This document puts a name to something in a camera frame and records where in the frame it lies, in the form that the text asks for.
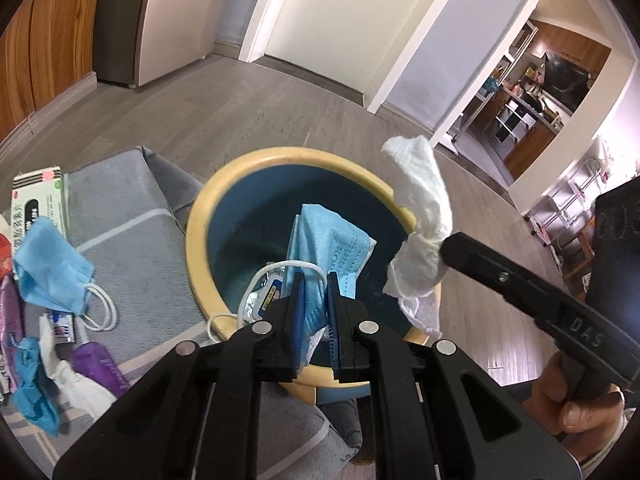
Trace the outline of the person's right hand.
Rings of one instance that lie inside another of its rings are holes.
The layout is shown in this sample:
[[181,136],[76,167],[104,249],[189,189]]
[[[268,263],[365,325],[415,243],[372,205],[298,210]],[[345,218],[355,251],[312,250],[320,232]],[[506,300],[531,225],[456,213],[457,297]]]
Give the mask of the person's right hand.
[[568,400],[561,358],[562,353],[555,352],[522,405],[550,434],[567,434],[563,445],[584,464],[614,438],[623,422],[625,399],[620,388],[610,385],[608,392],[597,399]]

